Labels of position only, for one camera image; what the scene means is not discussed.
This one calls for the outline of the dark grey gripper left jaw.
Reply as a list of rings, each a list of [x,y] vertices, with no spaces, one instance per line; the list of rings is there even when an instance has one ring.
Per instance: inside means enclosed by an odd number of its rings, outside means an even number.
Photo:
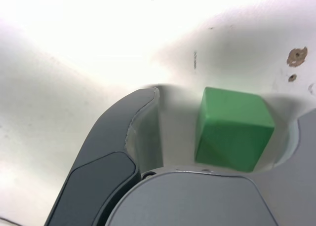
[[[159,90],[136,90],[109,107],[87,135],[46,220],[103,226],[120,199],[163,166]]]

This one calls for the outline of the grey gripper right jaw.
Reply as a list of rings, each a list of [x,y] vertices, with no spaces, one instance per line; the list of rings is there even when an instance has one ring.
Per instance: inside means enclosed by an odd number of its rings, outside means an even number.
[[[313,226],[316,113],[298,120],[295,153],[250,174],[173,171],[154,175],[117,204],[109,226]]]

